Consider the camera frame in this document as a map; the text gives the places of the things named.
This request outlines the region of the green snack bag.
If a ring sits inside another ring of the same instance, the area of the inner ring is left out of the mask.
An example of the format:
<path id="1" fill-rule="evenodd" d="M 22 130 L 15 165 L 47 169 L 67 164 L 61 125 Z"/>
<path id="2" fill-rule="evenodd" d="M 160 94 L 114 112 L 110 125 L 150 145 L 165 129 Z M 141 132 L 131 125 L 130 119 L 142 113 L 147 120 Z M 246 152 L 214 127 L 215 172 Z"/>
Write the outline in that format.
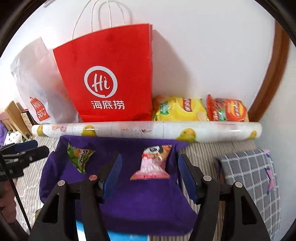
<path id="1" fill-rule="evenodd" d="M 77 171 L 81 174 L 85 174 L 85 166 L 95 151 L 74 147 L 69 142 L 67 145 L 67 153 L 70 162 L 76 167 Z"/>

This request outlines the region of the panda snack bag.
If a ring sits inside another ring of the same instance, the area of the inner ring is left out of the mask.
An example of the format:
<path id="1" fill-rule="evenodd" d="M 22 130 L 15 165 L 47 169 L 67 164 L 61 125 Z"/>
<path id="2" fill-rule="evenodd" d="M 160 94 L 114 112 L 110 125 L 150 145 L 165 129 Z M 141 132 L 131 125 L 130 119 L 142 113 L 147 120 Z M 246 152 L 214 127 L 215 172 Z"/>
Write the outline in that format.
<path id="1" fill-rule="evenodd" d="M 140 169 L 130 178 L 132 180 L 169 179 L 166 163 L 172 145 L 148 147 L 143 151 Z"/>

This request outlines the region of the white spotted cloth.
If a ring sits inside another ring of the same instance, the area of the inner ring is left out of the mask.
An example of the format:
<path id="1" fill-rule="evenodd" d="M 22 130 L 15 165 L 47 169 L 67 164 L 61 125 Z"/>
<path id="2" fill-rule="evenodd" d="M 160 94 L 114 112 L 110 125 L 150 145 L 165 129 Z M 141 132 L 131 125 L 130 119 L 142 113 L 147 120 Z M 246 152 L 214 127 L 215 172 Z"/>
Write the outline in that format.
<path id="1" fill-rule="evenodd" d="M 4 146 L 9 144 L 18 144 L 23 142 L 23 136 L 18 131 L 8 132 L 4 141 Z"/>

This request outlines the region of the purple garment on floor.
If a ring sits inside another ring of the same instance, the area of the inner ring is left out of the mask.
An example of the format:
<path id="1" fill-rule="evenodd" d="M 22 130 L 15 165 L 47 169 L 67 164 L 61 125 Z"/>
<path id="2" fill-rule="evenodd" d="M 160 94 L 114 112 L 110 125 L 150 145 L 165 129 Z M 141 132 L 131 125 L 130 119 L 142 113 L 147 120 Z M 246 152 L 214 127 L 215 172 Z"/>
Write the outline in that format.
<path id="1" fill-rule="evenodd" d="M 4 145 L 4 141 L 6 139 L 7 133 L 8 133 L 7 128 L 0 121 L 0 146 L 3 146 Z"/>

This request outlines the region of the wooden headboard furniture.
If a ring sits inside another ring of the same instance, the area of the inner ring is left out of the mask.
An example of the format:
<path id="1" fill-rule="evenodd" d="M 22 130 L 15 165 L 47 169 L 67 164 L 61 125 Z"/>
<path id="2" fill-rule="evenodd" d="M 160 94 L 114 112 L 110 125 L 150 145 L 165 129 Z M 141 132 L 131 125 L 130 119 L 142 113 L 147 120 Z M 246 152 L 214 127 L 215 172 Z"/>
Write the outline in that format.
<path id="1" fill-rule="evenodd" d="M 9 131 L 18 131 L 25 140 L 32 136 L 31 131 L 23 121 L 21 112 L 14 101 L 11 101 L 5 110 L 1 110 L 1 122 Z"/>

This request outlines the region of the brown patterned box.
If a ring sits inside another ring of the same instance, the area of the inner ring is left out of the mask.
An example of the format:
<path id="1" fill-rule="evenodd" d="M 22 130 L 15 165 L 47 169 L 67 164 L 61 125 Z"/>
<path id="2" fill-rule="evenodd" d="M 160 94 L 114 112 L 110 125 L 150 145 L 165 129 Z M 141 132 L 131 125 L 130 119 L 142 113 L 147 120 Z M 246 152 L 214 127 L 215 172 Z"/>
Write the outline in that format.
<path id="1" fill-rule="evenodd" d="M 30 133 L 32 133 L 32 127 L 34 125 L 36 125 L 37 123 L 33 119 L 32 115 L 29 112 L 29 110 L 28 109 L 23 110 L 21 112 L 21 116 L 22 116 L 23 122 L 25 123 L 26 127 L 28 128 Z"/>

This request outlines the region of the grey checked folded bedding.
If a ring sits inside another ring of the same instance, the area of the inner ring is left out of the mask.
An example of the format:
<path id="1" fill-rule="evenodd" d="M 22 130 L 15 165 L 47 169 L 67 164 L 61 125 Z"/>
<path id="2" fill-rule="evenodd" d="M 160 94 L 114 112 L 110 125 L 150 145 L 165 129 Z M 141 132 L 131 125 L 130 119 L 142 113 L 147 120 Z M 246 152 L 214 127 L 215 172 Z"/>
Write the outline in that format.
<path id="1" fill-rule="evenodd" d="M 224 175 L 227 184 L 241 182 L 254 201 L 274 240 L 280 228 L 281 207 L 278 180 L 270 150 L 253 149 L 232 152 L 215 158 L 218 176 Z"/>

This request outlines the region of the blue tissue pack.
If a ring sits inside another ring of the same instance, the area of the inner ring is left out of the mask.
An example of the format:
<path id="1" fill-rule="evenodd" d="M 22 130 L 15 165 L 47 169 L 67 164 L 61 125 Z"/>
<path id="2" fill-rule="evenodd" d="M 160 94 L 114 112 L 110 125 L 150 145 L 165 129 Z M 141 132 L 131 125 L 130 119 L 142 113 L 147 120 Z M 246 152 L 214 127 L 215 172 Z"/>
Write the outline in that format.
<path id="1" fill-rule="evenodd" d="M 86 241 L 86 236 L 84 233 L 84 227 L 82 221 L 76 221 L 77 233 L 79 241 Z M 148 235 L 135 235 L 128 233 L 119 233 L 108 231 L 110 240 L 112 241 L 149 241 Z"/>

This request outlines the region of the white Miniso plastic bag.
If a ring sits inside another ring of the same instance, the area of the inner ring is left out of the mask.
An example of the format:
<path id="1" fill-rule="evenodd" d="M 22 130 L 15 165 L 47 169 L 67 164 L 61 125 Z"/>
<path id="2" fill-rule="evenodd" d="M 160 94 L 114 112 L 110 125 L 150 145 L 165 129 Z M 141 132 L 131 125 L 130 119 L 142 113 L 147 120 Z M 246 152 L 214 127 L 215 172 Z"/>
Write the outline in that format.
<path id="1" fill-rule="evenodd" d="M 28 44 L 11 64 L 20 96 L 37 123 L 77 123 L 78 111 L 66 90 L 52 50 L 42 38 Z"/>

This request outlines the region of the purple cloth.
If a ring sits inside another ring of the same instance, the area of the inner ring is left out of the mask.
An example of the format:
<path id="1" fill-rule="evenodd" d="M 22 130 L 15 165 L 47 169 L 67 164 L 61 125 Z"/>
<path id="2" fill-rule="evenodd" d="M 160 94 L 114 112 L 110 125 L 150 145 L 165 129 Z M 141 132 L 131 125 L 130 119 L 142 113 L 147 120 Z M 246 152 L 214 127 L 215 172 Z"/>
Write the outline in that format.
<path id="1" fill-rule="evenodd" d="M 84 174 L 70 162 L 68 145 L 93 150 Z M 170 178 L 132 180 L 133 173 L 140 168 L 143 151 L 158 145 L 172 146 L 166 161 Z M 106 228 L 141 235 L 186 235 L 197 218 L 177 183 L 178 152 L 186 146 L 186 142 L 175 140 L 62 136 L 44 165 L 40 199 L 46 201 L 60 180 L 76 183 L 96 174 L 115 152 L 119 152 L 123 158 L 122 170 L 112 196 L 101 206 Z"/>

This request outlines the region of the orange chips bag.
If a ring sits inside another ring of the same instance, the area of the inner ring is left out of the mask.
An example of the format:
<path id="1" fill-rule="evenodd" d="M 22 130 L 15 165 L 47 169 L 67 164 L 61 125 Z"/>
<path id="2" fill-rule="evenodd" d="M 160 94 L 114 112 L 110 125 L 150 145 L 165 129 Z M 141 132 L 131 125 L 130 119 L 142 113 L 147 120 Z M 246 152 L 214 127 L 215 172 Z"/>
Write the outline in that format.
<path id="1" fill-rule="evenodd" d="M 249 122 L 247 108 L 240 100 L 213 98 L 208 94 L 206 107 L 210 121 Z"/>

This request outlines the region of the red Haidilao paper bag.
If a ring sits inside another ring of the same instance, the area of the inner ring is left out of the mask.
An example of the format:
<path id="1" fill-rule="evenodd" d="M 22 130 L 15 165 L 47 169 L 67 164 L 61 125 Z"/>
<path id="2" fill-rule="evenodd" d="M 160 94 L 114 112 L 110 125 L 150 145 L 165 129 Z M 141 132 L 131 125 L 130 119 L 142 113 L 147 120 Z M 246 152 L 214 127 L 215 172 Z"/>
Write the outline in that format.
<path id="1" fill-rule="evenodd" d="M 151 24 L 91 32 L 53 53 L 84 122 L 151 120 Z"/>

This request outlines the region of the yellow chips bag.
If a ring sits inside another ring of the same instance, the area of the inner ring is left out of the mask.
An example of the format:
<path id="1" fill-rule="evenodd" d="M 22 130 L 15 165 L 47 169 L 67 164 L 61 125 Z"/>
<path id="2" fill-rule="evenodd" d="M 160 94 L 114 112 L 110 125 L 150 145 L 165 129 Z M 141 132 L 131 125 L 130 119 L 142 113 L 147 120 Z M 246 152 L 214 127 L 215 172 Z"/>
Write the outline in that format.
<path id="1" fill-rule="evenodd" d="M 208 121 L 201 99 L 158 95 L 153 100 L 153 121 Z"/>

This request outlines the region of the brown wooden door frame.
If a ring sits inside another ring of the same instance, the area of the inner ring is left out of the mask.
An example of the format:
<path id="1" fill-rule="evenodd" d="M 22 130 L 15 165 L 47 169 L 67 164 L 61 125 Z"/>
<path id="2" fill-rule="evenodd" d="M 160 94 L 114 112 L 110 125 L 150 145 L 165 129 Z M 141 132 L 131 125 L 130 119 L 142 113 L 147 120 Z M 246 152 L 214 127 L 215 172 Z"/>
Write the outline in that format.
<path id="1" fill-rule="evenodd" d="M 260 90 L 248 112 L 250 121 L 258 122 L 271 104 L 285 72 L 289 49 L 290 38 L 276 22 L 271 60 Z"/>

